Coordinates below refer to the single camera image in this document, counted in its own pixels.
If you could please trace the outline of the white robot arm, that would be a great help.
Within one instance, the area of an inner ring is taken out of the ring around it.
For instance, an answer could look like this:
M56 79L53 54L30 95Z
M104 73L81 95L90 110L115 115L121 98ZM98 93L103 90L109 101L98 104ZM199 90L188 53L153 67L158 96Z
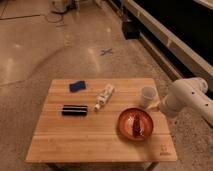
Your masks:
M185 107L192 108L213 127L213 100L206 95L207 91L208 83L201 77L177 79L154 107L167 117L176 117Z

